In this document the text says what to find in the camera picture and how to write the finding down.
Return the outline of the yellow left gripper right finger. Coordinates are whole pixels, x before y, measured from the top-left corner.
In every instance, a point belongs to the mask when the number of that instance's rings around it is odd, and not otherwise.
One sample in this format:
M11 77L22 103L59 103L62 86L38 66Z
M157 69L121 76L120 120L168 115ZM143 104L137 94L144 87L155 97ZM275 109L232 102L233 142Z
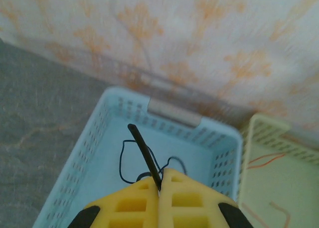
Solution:
M164 169L159 194L159 228L251 228L228 196L174 169Z

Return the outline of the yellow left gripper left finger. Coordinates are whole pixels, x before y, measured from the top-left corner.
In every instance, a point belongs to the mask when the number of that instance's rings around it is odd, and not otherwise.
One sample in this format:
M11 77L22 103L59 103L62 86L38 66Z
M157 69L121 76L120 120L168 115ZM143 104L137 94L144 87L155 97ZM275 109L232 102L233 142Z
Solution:
M84 207L70 228L156 228L159 193L148 177Z

